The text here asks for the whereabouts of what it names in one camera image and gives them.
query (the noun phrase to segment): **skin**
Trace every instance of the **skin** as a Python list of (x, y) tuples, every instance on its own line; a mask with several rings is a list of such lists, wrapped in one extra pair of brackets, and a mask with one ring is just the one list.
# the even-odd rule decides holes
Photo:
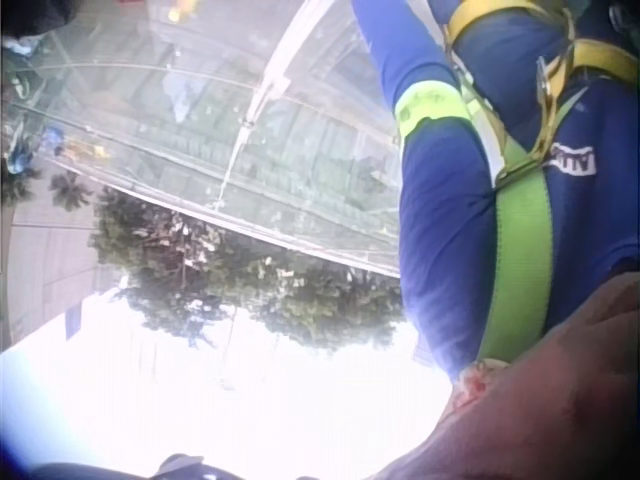
[(619, 275), (373, 478), (640, 478), (639, 323), (640, 274)]

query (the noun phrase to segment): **safety harness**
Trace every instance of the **safety harness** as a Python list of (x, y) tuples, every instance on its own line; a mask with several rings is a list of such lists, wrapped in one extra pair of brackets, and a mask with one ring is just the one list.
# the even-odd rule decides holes
[(539, 135), (526, 151), (507, 133), (486, 99), (461, 74), (463, 89), (472, 92), (498, 139), (504, 167), (495, 180), (497, 251), (489, 318), (478, 354), (511, 362), (542, 335), (553, 275), (551, 206), (542, 170), (558, 126), (588, 87), (563, 104), (560, 97), (580, 68), (598, 69), (624, 83), (638, 84), (638, 60), (626, 51), (595, 40), (576, 39), (574, 22), (564, 1), (543, 8), (533, 0), (462, 0), (445, 28), (446, 51), (453, 64), (456, 41), (476, 21), (508, 9), (526, 10), (552, 25), (563, 25), (568, 48), (546, 64), (538, 60), (537, 97), (541, 107)]

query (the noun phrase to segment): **bright sky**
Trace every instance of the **bright sky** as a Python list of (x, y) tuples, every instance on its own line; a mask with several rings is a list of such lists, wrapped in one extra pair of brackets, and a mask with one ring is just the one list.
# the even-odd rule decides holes
[(411, 360), (409, 325), (387, 351), (329, 359), (241, 311), (225, 367), (231, 322), (209, 330), (216, 349), (198, 350), (140, 322), (126, 303), (91, 297), (69, 342), (61, 316), (2, 356), (2, 429), (26, 461), (146, 476), (187, 453), (249, 480), (352, 480), (422, 442), (450, 392)]

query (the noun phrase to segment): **blue jumpsuit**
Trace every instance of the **blue jumpsuit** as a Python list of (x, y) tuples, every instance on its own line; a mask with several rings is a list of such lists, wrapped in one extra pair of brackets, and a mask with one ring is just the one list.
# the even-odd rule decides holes
[[(446, 23), (457, 0), (432, 0)], [(627, 47), (594, 1), (579, 36)], [(459, 88), (441, 48), (404, 0), (352, 0), (382, 89), (394, 109), (416, 82)], [(535, 61), (566, 46), (563, 32), (512, 10), (476, 22), (456, 53), (509, 133), (529, 149), (540, 111)], [(545, 177), (553, 216), (553, 279), (545, 329), (567, 318), (601, 283), (637, 270), (639, 240), (638, 92), (596, 73), (566, 89), (586, 93), (558, 129)], [(471, 122), (424, 119), (406, 138), (400, 201), (400, 273), (408, 317), (455, 377), (477, 356), (493, 290), (495, 192)]]

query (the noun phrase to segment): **foliage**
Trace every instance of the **foliage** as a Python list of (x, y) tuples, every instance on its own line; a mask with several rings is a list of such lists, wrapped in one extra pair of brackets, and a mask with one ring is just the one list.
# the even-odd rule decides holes
[(98, 197), (103, 263), (129, 274), (126, 298), (147, 326), (194, 339), (248, 309), (266, 327), (315, 348), (387, 345), (402, 321), (397, 279), (299, 254), (116, 190)]
[(29, 189), (29, 184), (41, 176), (40, 170), (30, 167), (27, 167), (22, 173), (11, 174), (7, 170), (5, 161), (2, 160), (2, 206), (11, 208), (31, 200), (33, 192)]
[(74, 172), (54, 175), (51, 178), (49, 190), (54, 192), (53, 204), (64, 208), (67, 212), (89, 205), (86, 197), (93, 195), (91, 190), (78, 182), (78, 174)]

